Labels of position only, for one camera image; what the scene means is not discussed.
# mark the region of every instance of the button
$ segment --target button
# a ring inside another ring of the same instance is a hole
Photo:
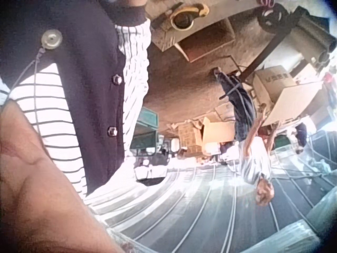
[[[114,126],[109,126],[107,129],[107,136],[109,137],[116,137],[117,136],[117,128],[115,128]]]
[[[42,47],[45,49],[55,49],[62,42],[62,34],[59,30],[47,30],[41,38]]]
[[[115,85],[121,85],[121,83],[122,83],[122,81],[123,81],[123,79],[119,76],[119,75],[114,75],[113,77],[112,77],[112,82],[113,82],[113,84],[115,84]]]

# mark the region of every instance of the dark pants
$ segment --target dark pants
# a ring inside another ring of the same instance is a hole
[[[219,73],[217,81],[221,84],[226,94],[230,93],[228,98],[234,106],[235,139],[243,141],[247,138],[256,118],[253,101],[236,76],[227,76],[224,73]]]

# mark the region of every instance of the black wheel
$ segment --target black wheel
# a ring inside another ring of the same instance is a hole
[[[259,7],[256,15],[261,28],[268,33],[275,34],[285,24],[289,13],[283,5],[275,3],[273,8]]]

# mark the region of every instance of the snap button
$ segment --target snap button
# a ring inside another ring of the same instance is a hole
[[[121,83],[122,83],[122,81],[123,81],[123,79],[119,76],[119,75],[114,75],[113,77],[112,77],[112,82],[113,82],[113,84],[115,84],[115,85],[121,85]]]
[[[118,134],[117,128],[114,126],[109,126],[107,129],[107,136],[116,137]]]
[[[55,49],[62,42],[62,34],[59,30],[47,30],[41,38],[42,47],[45,49]]]

